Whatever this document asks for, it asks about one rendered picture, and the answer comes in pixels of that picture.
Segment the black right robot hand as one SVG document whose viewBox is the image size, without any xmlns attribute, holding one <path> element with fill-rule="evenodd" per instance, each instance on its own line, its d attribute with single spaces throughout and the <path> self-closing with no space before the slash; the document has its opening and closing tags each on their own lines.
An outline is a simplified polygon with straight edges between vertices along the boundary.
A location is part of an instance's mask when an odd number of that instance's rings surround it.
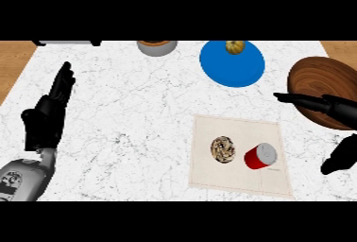
<svg viewBox="0 0 357 242">
<path fill-rule="evenodd" d="M 333 95 L 312 97 L 302 94 L 273 94 L 283 103 L 292 103 L 314 112 L 324 113 L 357 131 L 357 102 Z M 357 163 L 357 134 L 345 137 L 320 166 L 320 173 L 327 175 L 348 170 Z"/>
</svg>

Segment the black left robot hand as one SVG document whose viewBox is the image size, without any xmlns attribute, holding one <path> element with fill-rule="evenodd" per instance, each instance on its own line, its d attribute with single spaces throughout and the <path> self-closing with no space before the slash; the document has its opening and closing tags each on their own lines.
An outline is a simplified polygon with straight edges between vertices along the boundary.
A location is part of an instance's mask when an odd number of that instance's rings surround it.
<svg viewBox="0 0 357 242">
<path fill-rule="evenodd" d="M 65 109 L 73 83 L 70 63 L 66 61 L 54 77 L 48 94 L 38 99 L 37 106 L 20 114 L 26 151 L 57 147 L 63 135 Z"/>
</svg>

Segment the brown wooden bowl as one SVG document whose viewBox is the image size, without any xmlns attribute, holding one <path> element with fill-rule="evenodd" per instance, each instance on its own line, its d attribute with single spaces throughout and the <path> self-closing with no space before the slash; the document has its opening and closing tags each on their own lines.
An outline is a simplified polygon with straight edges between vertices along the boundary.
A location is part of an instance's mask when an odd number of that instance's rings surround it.
<svg viewBox="0 0 357 242">
<path fill-rule="evenodd" d="M 357 102 L 357 71 L 335 59 L 304 58 L 289 71 L 287 92 L 314 97 L 333 95 Z"/>
</svg>

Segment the red can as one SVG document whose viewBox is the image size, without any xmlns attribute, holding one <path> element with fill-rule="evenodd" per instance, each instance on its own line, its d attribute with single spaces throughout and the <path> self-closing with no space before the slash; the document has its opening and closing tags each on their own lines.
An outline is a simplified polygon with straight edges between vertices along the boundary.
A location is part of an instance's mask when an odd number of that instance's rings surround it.
<svg viewBox="0 0 357 242">
<path fill-rule="evenodd" d="M 271 144 L 261 143 L 243 154 L 245 165 L 250 169 L 261 169 L 277 161 L 277 152 Z"/>
</svg>

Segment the beige placemat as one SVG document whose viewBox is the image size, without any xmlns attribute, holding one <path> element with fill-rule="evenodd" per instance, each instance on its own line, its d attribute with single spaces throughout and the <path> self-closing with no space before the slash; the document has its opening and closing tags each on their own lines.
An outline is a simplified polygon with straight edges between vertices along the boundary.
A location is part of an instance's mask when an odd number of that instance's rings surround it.
<svg viewBox="0 0 357 242">
<path fill-rule="evenodd" d="M 217 161 L 211 152 L 219 136 L 230 139 L 236 149 L 227 164 Z M 276 163 L 250 169 L 243 155 L 261 143 L 274 147 Z M 277 123 L 205 115 L 193 118 L 190 186 L 293 199 Z"/>
</svg>

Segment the white and black appliance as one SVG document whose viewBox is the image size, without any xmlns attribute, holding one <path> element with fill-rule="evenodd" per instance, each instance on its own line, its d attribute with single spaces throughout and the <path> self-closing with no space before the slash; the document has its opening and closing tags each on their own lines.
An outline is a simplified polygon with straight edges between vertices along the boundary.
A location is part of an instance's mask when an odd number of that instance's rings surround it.
<svg viewBox="0 0 357 242">
<path fill-rule="evenodd" d="M 32 41 L 35 46 L 45 46 L 48 44 L 88 44 L 91 46 L 100 46 L 101 41 Z"/>
</svg>

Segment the blue plate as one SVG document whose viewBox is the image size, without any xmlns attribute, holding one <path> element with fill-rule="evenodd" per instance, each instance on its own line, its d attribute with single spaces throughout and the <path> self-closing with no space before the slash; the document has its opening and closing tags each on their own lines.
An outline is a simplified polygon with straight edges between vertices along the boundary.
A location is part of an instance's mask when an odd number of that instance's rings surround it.
<svg viewBox="0 0 357 242">
<path fill-rule="evenodd" d="M 211 80 L 227 87 L 249 86 L 265 71 L 264 55 L 252 42 L 245 42 L 242 53 L 231 55 L 224 41 L 208 41 L 200 49 L 199 62 Z"/>
</svg>

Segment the brown speckled cookie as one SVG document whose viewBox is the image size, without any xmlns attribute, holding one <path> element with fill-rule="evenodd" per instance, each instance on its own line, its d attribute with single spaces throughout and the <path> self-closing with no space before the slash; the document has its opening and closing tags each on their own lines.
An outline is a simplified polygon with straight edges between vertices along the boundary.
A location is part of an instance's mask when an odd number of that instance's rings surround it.
<svg viewBox="0 0 357 242">
<path fill-rule="evenodd" d="M 211 153 L 212 153 L 214 159 L 222 164 L 227 164 L 234 160 L 236 149 L 234 149 L 234 144 L 228 137 L 219 136 L 212 141 Z"/>
</svg>

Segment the yellow-brown squash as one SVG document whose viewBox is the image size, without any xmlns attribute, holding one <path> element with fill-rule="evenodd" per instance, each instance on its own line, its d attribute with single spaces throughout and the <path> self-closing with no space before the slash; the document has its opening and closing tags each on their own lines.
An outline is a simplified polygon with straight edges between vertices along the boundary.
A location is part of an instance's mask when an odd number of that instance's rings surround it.
<svg viewBox="0 0 357 242">
<path fill-rule="evenodd" d="M 231 55 L 239 55 L 245 49 L 243 41 L 227 41 L 225 42 L 225 51 Z"/>
</svg>

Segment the grey pot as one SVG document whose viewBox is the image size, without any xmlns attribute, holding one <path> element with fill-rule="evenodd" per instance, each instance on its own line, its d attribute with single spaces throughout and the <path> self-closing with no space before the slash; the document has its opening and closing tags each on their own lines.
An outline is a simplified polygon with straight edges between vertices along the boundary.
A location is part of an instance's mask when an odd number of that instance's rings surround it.
<svg viewBox="0 0 357 242">
<path fill-rule="evenodd" d="M 149 57 L 162 57 L 172 52 L 177 46 L 175 41 L 147 42 L 137 41 L 140 52 Z"/>
</svg>

